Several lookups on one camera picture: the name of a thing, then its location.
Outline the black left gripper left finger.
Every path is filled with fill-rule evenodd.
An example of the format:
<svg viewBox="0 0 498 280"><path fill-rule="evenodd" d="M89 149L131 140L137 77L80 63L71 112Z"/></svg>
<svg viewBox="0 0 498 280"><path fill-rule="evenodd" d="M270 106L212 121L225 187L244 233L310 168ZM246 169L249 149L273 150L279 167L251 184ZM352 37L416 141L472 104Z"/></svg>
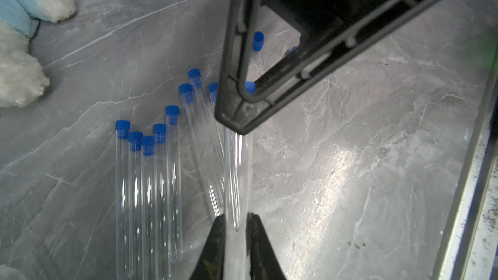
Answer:
<svg viewBox="0 0 498 280"><path fill-rule="evenodd" d="M190 280L220 280L223 278L226 240L226 217L217 216Z"/></svg>

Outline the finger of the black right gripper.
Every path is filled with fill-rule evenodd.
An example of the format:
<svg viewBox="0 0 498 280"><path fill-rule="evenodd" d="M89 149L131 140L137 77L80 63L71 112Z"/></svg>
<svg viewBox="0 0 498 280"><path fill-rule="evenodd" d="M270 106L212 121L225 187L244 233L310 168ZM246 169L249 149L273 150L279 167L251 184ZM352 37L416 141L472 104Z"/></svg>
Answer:
<svg viewBox="0 0 498 280"><path fill-rule="evenodd" d="M256 80L255 93L246 79L260 0L231 0L220 70L215 118L239 134L248 134L303 92L439 0L402 0L405 9L364 40L353 32L334 40L321 37L299 42Z"/></svg>

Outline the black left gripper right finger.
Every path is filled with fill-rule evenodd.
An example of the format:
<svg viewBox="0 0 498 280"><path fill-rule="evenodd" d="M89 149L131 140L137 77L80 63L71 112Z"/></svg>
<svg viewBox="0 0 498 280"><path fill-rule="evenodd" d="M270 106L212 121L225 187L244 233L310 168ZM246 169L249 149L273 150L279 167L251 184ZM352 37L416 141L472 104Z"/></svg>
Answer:
<svg viewBox="0 0 498 280"><path fill-rule="evenodd" d="M246 224L249 279L286 280L261 221L261 217L255 213L249 212L246 218Z"/></svg>

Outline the blue stopper removed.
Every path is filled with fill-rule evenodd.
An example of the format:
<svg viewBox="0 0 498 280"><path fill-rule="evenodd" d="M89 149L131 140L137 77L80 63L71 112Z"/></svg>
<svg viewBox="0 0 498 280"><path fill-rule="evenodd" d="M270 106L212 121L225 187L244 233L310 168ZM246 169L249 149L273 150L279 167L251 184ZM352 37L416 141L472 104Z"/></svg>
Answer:
<svg viewBox="0 0 498 280"><path fill-rule="evenodd" d="M297 46L292 47L292 48L291 48L291 49L287 52L287 54L291 54L291 53L292 53L295 49L297 49Z"/></svg>
<svg viewBox="0 0 498 280"><path fill-rule="evenodd" d="M265 42L265 35L260 31L255 32L252 43L253 50L261 51L263 49L264 42Z"/></svg>

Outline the capped test tube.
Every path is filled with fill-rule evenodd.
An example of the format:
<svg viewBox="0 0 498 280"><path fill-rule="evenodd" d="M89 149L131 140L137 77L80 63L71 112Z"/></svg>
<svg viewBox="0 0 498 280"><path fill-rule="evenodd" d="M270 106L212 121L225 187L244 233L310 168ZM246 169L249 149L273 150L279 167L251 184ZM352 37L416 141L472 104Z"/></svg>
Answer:
<svg viewBox="0 0 498 280"><path fill-rule="evenodd" d="M154 135L154 250L156 279L169 278L167 215L167 125L155 124Z"/></svg>
<svg viewBox="0 0 498 280"><path fill-rule="evenodd" d="M208 108L210 109L210 115L215 127L215 141L217 144L217 148L220 150L220 154L222 159L224 159L224 128L223 126L215 119L215 104L217 100L217 89L218 83L213 82L208 86Z"/></svg>
<svg viewBox="0 0 498 280"><path fill-rule="evenodd" d="M224 207L227 224L246 226L252 189L253 138L224 129Z"/></svg>
<svg viewBox="0 0 498 280"><path fill-rule="evenodd" d="M129 279L132 272L128 238L128 133L130 122L115 122L115 241L117 279Z"/></svg>
<svg viewBox="0 0 498 280"><path fill-rule="evenodd" d="M195 156L195 161L197 163L198 172L200 173L200 179L202 186L204 188L208 211L210 217L215 219L216 216L213 212L213 204L211 202L210 193L211 185L208 179L208 168L207 163L204 161L204 152L202 148L202 132L200 131L200 121L198 120L197 107L195 103L195 95L193 92L193 87L191 84L185 83L179 86L179 93L184 107L184 111L187 117L187 122L189 130L191 132L191 137L193 141L193 152Z"/></svg>
<svg viewBox="0 0 498 280"><path fill-rule="evenodd" d="M208 97L203 89L202 75L199 69L188 72L189 82L193 87L197 107L200 131L202 132L202 148L204 161L207 163L207 177L211 185L210 198L215 216L224 212L224 175L223 159L215 141L215 127L208 108Z"/></svg>
<svg viewBox="0 0 498 280"><path fill-rule="evenodd" d="M154 176L154 137L141 138L141 228L142 234L142 277L152 279L153 267L153 176Z"/></svg>
<svg viewBox="0 0 498 280"><path fill-rule="evenodd" d="M167 155L170 175L170 214L171 243L170 258L173 263L182 260L182 194L181 194L181 158L180 158L180 107L168 105L165 108L165 120L168 128Z"/></svg>

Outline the white teddy bear blue hoodie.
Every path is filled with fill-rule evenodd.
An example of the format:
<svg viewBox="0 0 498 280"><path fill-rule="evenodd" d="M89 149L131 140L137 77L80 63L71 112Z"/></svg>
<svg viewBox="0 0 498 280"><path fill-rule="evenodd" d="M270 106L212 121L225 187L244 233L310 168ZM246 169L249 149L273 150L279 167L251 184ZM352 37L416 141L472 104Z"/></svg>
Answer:
<svg viewBox="0 0 498 280"><path fill-rule="evenodd" d="M75 0L1 0L1 107L22 108L50 84L29 46L40 22L58 23L77 11Z"/></svg>

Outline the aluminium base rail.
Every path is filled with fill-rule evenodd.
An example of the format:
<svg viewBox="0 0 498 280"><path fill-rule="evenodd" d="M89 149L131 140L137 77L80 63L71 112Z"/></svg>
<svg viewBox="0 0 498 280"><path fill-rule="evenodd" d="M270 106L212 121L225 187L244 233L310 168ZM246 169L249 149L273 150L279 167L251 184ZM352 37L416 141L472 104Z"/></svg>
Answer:
<svg viewBox="0 0 498 280"><path fill-rule="evenodd" d="M497 61L477 115L432 279L497 274Z"/></svg>

